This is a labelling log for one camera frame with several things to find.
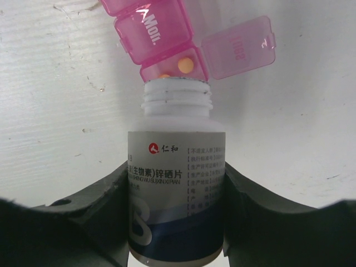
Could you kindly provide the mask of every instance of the orange pill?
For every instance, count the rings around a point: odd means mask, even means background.
[[[188,57],[181,58],[178,61],[178,69],[184,74],[191,73],[193,71],[193,69],[194,69],[193,60],[191,60]]]
[[[159,78],[168,78],[168,77],[171,77],[171,76],[168,75],[168,74],[161,74],[161,75],[159,75]]]

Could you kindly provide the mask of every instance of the red logo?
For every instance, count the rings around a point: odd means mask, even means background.
[[[159,148],[158,148],[158,145],[157,145],[156,143],[150,144],[150,146],[149,146],[149,152],[150,152],[151,154],[157,154],[157,153],[159,153],[160,150],[159,150]]]

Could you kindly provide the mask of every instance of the white pill bottle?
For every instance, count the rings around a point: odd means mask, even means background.
[[[225,131],[210,96],[187,78],[145,84],[145,116],[128,133],[128,243],[148,266],[204,266],[221,252]]]

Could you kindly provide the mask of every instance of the white wooden surface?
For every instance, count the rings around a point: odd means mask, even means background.
[[[355,198],[356,2],[200,3],[206,32],[268,15],[276,35],[273,65],[212,81],[227,161],[303,204]],[[142,81],[112,25],[96,0],[0,1],[0,197],[50,204],[126,160]]]

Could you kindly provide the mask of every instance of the pill organizer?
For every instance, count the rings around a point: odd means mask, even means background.
[[[144,81],[160,77],[219,80],[272,64],[275,37],[262,16],[193,43],[183,0],[101,0]]]

